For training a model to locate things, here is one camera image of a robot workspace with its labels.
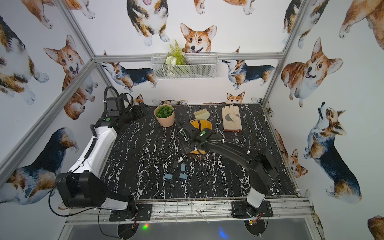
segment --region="green succulent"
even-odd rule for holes
[[[170,115],[172,115],[173,109],[170,106],[161,106],[159,109],[156,111],[156,116],[158,118],[167,118]]]

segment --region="corgi illustration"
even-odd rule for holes
[[[367,225],[375,240],[384,240],[384,217],[378,215],[370,218]]]
[[[145,37],[144,44],[152,45],[152,35],[169,42],[166,35],[168,19],[167,0],[127,0],[128,16],[139,36]]]
[[[44,13],[44,4],[54,6],[53,0],[22,0],[26,8],[47,28],[51,29],[53,26],[49,23],[49,19]],[[80,10],[84,16],[89,19],[95,18],[95,14],[88,8],[89,0],[64,0],[67,6],[72,10]]]
[[[321,39],[318,38],[307,63],[290,63],[281,73],[284,85],[291,89],[289,99],[293,100],[293,96],[299,98],[299,105],[303,107],[303,100],[320,86],[328,74],[336,72],[342,65],[342,59],[328,59],[324,55]]]
[[[285,158],[287,159],[287,162],[289,164],[289,169],[291,170],[292,174],[298,178],[308,173],[308,170],[301,166],[299,163],[299,160],[297,159],[297,148],[293,150],[293,153],[291,156],[289,156],[287,150],[285,149],[283,140],[281,139],[280,133],[275,129],[275,133],[277,136],[277,140],[280,143],[281,146],[281,153],[285,155]]]
[[[311,29],[319,21],[321,15],[324,12],[325,7],[327,6],[327,4],[329,2],[329,0],[312,0],[312,1],[313,2],[312,2],[312,6],[310,8],[310,13],[307,16],[307,18],[305,19],[304,24],[301,27],[301,30],[299,33],[300,39],[298,42],[298,46],[300,49],[302,49],[304,46],[305,36],[308,35],[308,33],[311,31]],[[291,20],[291,26],[293,26],[293,23],[295,22],[296,14],[297,13],[295,13],[294,15],[289,15],[289,18]]]
[[[308,148],[305,148],[304,157],[313,158],[334,181],[334,186],[331,186],[333,192],[326,189],[328,196],[347,203],[357,203],[362,199],[359,183],[334,146],[337,134],[347,134],[338,121],[345,110],[335,111],[323,102],[318,112],[319,120],[308,135]]]
[[[211,41],[217,33],[215,25],[205,31],[194,31],[185,24],[180,24],[181,32],[187,40],[183,51],[185,53],[209,53],[211,52]]]
[[[152,88],[156,88],[155,73],[151,68],[126,69],[120,65],[120,62],[102,63],[101,66],[107,70],[117,84],[124,86],[125,89],[129,89],[130,93],[133,92],[132,87],[146,81],[153,84]]]
[[[45,197],[55,185],[68,148],[79,150],[73,132],[62,127],[54,132],[43,151],[28,166],[18,167],[0,189],[0,204],[33,204]]]
[[[261,104],[263,99],[262,98],[257,98],[257,97],[252,97],[251,98],[253,103],[258,103]],[[268,116],[273,117],[274,113],[271,109],[271,106],[269,105],[269,101],[265,105],[266,112],[268,113]]]
[[[242,6],[245,15],[250,15],[255,10],[254,7],[252,6],[252,3],[255,0],[224,0],[224,1],[231,5]],[[205,0],[194,0],[194,2],[195,2],[195,8],[198,14],[204,14]]]
[[[237,96],[234,96],[230,93],[227,93],[227,101],[223,103],[203,103],[203,104],[240,104],[243,103],[245,92],[240,93]]]
[[[368,21],[369,29],[373,30],[377,43],[384,49],[383,0],[354,0],[340,28],[339,37],[345,38],[345,33],[349,33],[351,26],[364,18]]]
[[[8,97],[20,93],[27,104],[33,104],[36,96],[29,89],[28,81],[34,77],[40,83],[45,83],[49,80],[48,75],[36,69],[24,43],[1,16],[0,40],[0,91]]]
[[[187,100],[180,100],[180,101],[176,101],[176,100],[165,100],[165,101],[161,101],[161,100],[155,100],[155,99],[153,99],[152,102],[153,102],[155,105],[163,105],[163,104],[169,104],[169,105],[187,105],[187,104],[188,104],[188,101],[187,101]]]
[[[264,85],[273,76],[274,67],[271,65],[248,66],[245,60],[222,60],[228,65],[228,79],[234,83],[235,89],[239,89],[241,84],[248,83],[253,80],[262,79],[260,84]]]
[[[79,71],[83,68],[84,63],[79,54],[76,52],[76,45],[71,35],[67,35],[66,45],[62,49],[44,48],[45,53],[55,62],[63,66],[65,78],[63,90],[74,80]],[[98,83],[94,83],[91,77],[88,77],[83,85],[77,89],[76,93],[64,106],[64,110],[68,117],[73,120],[79,118],[80,114],[85,110],[87,100],[93,102],[95,96],[92,96],[93,88]]]
[[[283,33],[288,33],[287,37],[283,40],[286,43],[288,36],[292,31],[293,24],[295,23],[297,13],[299,12],[301,0],[292,0],[285,11],[284,29]]]

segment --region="yellow plate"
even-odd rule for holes
[[[201,124],[201,130],[203,130],[204,128],[209,128],[209,129],[212,129],[212,123],[210,121],[207,121],[207,120],[192,120],[191,121],[191,124],[195,127],[195,128],[199,128],[199,122],[200,121],[200,124]],[[201,154],[205,154],[205,151],[202,150],[202,149],[199,149],[199,151],[201,152]],[[196,150],[192,151],[191,153],[195,153],[195,154],[199,154]]]

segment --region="metal bracket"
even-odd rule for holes
[[[152,215],[152,204],[137,204],[137,210],[139,211],[136,220],[138,221],[149,221]],[[123,222],[123,221],[134,221],[132,219],[132,212],[127,210],[112,211],[109,217],[110,222]]]

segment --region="potted plant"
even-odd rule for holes
[[[155,109],[155,117],[163,127],[170,127],[175,122],[175,109],[169,104],[163,104]]]

